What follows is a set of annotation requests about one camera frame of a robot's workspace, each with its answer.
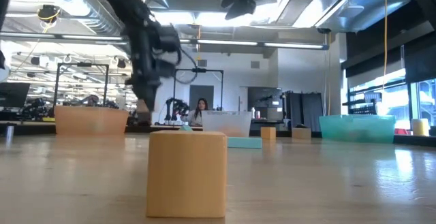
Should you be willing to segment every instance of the clear plastic bin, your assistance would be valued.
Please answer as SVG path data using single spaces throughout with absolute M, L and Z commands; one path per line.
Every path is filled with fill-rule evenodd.
M 202 111 L 203 131 L 219 131 L 232 137 L 249 137 L 251 112 Z
M 394 116 L 321 116 L 322 138 L 342 142 L 393 143 Z

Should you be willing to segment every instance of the wooden box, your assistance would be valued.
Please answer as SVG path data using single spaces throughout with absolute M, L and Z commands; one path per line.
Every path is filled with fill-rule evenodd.
M 56 106 L 58 135 L 123 135 L 129 112 L 112 108 Z
M 292 138 L 310 140 L 312 138 L 312 130 L 310 128 L 292 128 Z
M 260 128 L 260 136 L 264 140 L 275 140 L 276 129 L 275 127 L 262 127 Z
M 225 216 L 227 137 L 220 132 L 150 134 L 146 215 Z

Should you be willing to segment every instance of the doorway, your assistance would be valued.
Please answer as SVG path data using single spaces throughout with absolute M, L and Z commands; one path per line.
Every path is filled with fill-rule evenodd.
M 195 110 L 199 98 L 207 100 L 209 110 L 213 109 L 213 85 L 191 85 L 189 87 L 189 109 Z

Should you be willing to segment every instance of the computer screen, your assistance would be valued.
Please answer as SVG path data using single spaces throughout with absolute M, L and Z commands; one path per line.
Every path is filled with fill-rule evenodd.
M 26 102 L 29 83 L 0 83 L 0 107 L 21 108 Z

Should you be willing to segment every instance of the woman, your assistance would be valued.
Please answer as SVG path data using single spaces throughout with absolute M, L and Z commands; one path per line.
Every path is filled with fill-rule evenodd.
M 202 111 L 208 110 L 207 100 L 200 98 L 197 103 L 197 108 L 188 113 L 187 116 L 182 116 L 180 119 L 183 122 L 188 122 L 191 126 L 203 126 Z

